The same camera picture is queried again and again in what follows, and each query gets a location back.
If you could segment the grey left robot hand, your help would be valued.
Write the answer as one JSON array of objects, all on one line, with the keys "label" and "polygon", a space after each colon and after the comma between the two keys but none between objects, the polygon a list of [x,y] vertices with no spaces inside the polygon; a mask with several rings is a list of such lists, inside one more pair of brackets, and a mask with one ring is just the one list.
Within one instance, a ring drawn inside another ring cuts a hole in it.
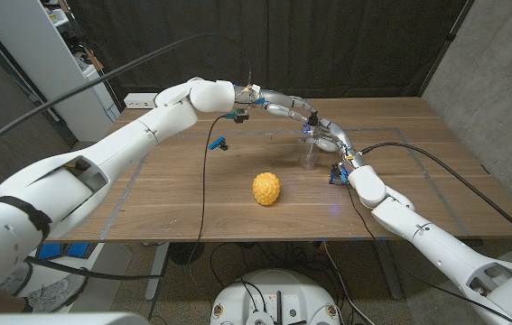
[{"label": "grey left robot hand", "polygon": [[[297,121],[307,123],[312,126],[318,124],[317,110],[312,107],[305,99],[296,96],[288,96],[272,90],[261,91],[263,108],[273,116],[288,117]],[[308,111],[308,117],[296,112],[296,109]]]}]

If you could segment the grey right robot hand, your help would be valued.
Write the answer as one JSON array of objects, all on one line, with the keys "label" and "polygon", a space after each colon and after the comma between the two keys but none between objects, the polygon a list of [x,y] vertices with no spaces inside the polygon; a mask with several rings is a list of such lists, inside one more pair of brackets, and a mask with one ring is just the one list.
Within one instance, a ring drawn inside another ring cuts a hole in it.
[{"label": "grey right robot hand", "polygon": [[344,129],[328,119],[320,119],[313,128],[313,143],[325,152],[337,153],[353,169],[365,165]]}]

